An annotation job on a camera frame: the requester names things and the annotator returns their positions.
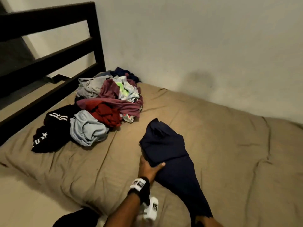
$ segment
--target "wall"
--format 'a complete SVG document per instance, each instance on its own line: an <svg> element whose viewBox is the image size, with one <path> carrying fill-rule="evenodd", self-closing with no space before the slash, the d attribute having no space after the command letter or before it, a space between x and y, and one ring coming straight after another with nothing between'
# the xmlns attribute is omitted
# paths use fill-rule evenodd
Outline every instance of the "wall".
<svg viewBox="0 0 303 227"><path fill-rule="evenodd" d="M13 11L85 1L7 0ZM107 69L120 66L149 84L303 122L303 0L91 1ZM86 23L77 23L31 43L41 55L87 37ZM59 72L72 76L92 62L85 57Z"/></svg>

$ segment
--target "wristband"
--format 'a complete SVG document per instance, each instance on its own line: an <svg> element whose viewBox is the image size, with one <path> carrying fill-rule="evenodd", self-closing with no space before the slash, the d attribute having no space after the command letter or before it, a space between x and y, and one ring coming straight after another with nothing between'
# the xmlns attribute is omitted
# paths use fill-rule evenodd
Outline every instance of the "wristband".
<svg viewBox="0 0 303 227"><path fill-rule="evenodd" d="M139 196L141 204L144 202L147 206L149 206L149 204L150 204L149 187L150 187L150 183L149 183L149 180L147 177L137 178L131 184L130 190L127 193L127 195L129 195L131 193L135 193Z"/></svg>

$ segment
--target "navy blue shirt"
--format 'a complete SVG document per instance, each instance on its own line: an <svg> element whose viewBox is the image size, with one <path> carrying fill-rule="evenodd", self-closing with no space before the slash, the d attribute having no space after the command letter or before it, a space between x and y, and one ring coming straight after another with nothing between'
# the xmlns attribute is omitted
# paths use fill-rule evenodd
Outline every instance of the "navy blue shirt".
<svg viewBox="0 0 303 227"><path fill-rule="evenodd" d="M195 174L194 164L186 149L182 135L167 124L152 120L140 141L145 159L152 167L165 162L155 180L184 202L195 226L196 216L213 217Z"/></svg>

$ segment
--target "tan bedsheet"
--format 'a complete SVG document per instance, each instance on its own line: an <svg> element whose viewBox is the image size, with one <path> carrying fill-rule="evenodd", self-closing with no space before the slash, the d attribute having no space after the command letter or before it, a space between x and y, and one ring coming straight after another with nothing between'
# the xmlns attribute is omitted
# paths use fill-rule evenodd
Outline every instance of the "tan bedsheet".
<svg viewBox="0 0 303 227"><path fill-rule="evenodd" d="M303 129L140 84L140 119L91 148L67 143L56 153L31 152L45 114L0 147L0 162L59 195L105 214L125 198L138 173L139 140L154 118L183 135L214 217L224 226L303 226ZM56 108L73 103L71 94ZM155 226L190 226L182 201L154 183Z"/></svg>

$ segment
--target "headboard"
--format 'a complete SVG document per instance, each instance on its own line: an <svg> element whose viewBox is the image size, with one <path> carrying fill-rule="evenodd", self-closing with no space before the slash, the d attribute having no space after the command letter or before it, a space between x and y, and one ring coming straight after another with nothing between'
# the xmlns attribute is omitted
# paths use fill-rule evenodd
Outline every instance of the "headboard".
<svg viewBox="0 0 303 227"><path fill-rule="evenodd" d="M12 93L28 84L94 52L96 63L68 79L26 107L0 122L0 145L39 115L50 109L78 87L78 78L93 77L105 72L96 7L94 2L57 6L44 9L0 15L0 42L61 26L87 21L90 37L60 51L36 59L31 64L15 69L0 77L0 96Z"/></svg>

